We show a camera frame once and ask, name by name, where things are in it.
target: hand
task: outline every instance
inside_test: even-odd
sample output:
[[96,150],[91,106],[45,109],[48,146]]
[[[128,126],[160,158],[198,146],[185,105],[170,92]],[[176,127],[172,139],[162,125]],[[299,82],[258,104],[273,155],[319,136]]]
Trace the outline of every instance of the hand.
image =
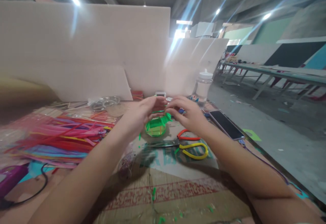
[[162,113],[152,114],[153,111],[164,110],[167,101],[164,97],[148,97],[140,102],[135,107],[130,108],[113,127],[109,135],[115,134],[125,143],[130,143],[143,130],[145,124],[158,116],[163,116]]
[[[178,112],[179,108],[183,108],[187,113],[184,115],[180,114]],[[181,125],[200,137],[202,137],[200,134],[203,132],[205,126],[209,124],[199,106],[195,102],[183,96],[174,97],[167,105],[165,112],[170,113],[176,118],[177,121],[181,123]]]

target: scissor blade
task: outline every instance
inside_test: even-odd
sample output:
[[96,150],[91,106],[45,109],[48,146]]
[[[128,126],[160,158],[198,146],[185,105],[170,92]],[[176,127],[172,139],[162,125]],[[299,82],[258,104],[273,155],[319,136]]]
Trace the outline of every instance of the scissor blade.
[[158,141],[152,144],[148,144],[149,147],[153,148],[166,148],[166,147],[173,147],[173,146],[178,146],[179,145],[179,140],[162,140]]

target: smartphone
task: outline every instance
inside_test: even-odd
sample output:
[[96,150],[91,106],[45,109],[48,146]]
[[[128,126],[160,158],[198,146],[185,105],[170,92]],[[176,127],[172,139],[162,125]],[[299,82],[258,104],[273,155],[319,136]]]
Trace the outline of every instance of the smartphone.
[[231,139],[239,140],[245,137],[221,111],[211,111],[209,114],[215,124]]

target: phone screen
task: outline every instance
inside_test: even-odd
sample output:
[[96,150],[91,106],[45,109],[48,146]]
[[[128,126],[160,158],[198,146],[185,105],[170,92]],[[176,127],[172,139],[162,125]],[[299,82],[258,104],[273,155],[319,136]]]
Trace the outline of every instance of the phone screen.
[[229,121],[221,111],[211,111],[210,115],[217,122],[217,126],[224,130],[233,140],[243,138],[244,135]]

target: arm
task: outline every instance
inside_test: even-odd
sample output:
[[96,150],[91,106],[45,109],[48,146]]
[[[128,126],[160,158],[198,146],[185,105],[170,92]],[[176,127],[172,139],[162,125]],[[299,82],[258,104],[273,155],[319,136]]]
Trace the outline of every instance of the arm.
[[81,223],[113,173],[128,144],[164,110],[164,97],[150,97],[126,112],[88,156],[49,194],[29,223]]
[[[181,115],[174,107],[182,107],[187,113]],[[196,103],[178,96],[168,104],[166,112],[207,142],[227,172],[246,191],[264,223],[322,223],[274,170],[210,124]]]

